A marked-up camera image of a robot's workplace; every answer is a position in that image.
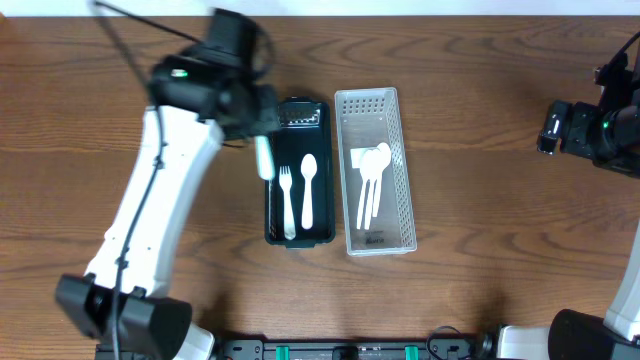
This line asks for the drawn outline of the pale green plastic fork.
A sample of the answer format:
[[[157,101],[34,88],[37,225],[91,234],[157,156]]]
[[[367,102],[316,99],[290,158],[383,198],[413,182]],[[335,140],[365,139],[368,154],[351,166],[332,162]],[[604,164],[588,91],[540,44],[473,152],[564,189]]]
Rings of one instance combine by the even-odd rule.
[[[258,175],[265,181],[271,181],[275,177],[275,165],[270,140],[267,136],[256,136],[254,143]]]

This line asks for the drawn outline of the black plastic basket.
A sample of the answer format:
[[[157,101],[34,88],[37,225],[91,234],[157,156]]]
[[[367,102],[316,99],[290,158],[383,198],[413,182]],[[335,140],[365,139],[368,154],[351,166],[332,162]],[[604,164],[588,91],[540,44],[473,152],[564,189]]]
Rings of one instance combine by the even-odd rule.
[[[289,249],[313,248],[335,237],[334,182],[329,106],[308,97],[290,97],[279,104],[280,130],[269,136],[275,169],[289,166],[293,178],[291,200],[296,237],[287,240],[283,231],[283,191],[279,179],[265,183],[265,240]],[[312,182],[313,226],[301,226],[304,178],[303,157],[311,153],[317,163]]]

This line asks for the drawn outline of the white fork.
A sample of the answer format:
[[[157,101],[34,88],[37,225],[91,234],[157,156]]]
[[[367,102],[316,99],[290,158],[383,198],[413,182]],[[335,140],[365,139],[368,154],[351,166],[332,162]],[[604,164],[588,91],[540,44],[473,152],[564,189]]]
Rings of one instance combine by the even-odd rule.
[[[281,166],[279,168],[279,185],[283,191],[283,231],[287,240],[293,240],[296,237],[296,228],[291,200],[291,188],[293,178],[289,166]]]

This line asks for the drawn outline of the white spoon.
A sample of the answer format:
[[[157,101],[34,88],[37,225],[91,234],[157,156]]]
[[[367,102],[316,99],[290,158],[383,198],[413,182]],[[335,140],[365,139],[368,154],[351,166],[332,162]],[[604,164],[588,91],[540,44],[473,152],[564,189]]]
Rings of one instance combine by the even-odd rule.
[[[360,161],[360,167],[359,167],[359,171],[360,171],[360,175],[361,175],[361,179],[362,179],[362,186],[361,186],[361,191],[360,191],[360,196],[359,196],[359,203],[358,203],[358,210],[357,210],[357,222],[356,222],[356,228],[358,230],[361,229],[362,226],[362,221],[363,221],[363,215],[364,215],[364,205],[365,205],[365,192],[366,192],[366,188],[367,188],[367,182],[370,179],[370,162],[371,162],[371,156],[373,155],[373,151],[372,150],[367,150]]]
[[[391,162],[391,149],[386,142],[380,143],[377,146],[377,149],[380,151],[380,160],[379,160],[379,172],[378,172],[378,177],[376,179],[375,190],[374,190],[373,213],[372,213],[373,217],[377,217],[379,212],[380,198],[381,198],[381,192],[382,192],[383,172]]]
[[[374,200],[374,190],[375,183],[378,177],[379,172],[379,160],[380,160],[380,151],[377,148],[369,149],[373,151],[373,155],[371,156],[370,162],[370,179],[367,182],[367,188],[365,192],[365,205],[364,205],[364,215],[361,228],[365,230],[370,229],[372,213],[373,213],[373,200]]]
[[[317,163],[313,154],[308,153],[303,157],[300,170],[304,178],[301,226],[309,230],[313,226],[312,182],[317,173]]]

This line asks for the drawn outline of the clear plastic basket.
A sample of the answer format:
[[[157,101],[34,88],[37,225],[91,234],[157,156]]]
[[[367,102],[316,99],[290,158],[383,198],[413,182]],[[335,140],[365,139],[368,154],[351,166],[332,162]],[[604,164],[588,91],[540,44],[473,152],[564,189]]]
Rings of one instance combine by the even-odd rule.
[[[416,229],[396,89],[339,90],[334,101],[347,253],[375,256],[414,251]],[[372,216],[369,230],[358,230],[360,161],[382,142],[390,146],[391,162],[383,172],[378,216]]]

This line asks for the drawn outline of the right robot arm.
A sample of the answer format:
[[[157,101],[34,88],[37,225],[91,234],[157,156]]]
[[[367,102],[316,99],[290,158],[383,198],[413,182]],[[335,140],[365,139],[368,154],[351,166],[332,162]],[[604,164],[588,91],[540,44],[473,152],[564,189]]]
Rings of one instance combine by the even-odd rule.
[[[556,100],[549,105],[537,150],[587,160],[633,183],[618,200],[639,206],[639,47],[633,34],[594,70],[594,103]],[[504,325],[486,335],[475,359],[636,359],[639,356],[639,240],[634,238],[618,288],[601,315],[562,309],[546,326]]]

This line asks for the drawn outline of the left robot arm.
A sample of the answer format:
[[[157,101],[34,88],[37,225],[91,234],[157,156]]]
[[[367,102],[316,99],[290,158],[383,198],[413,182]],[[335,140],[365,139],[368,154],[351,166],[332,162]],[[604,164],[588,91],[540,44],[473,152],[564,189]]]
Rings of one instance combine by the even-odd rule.
[[[203,38],[145,73],[107,17],[98,23],[148,104],[114,221],[85,272],[60,278],[55,299],[96,341],[99,359],[208,359],[214,336],[193,322],[190,304],[169,297],[172,268],[201,181],[226,143],[253,139],[259,176],[275,175],[269,136],[280,127],[278,100],[255,64],[269,37],[252,19],[217,9]]]

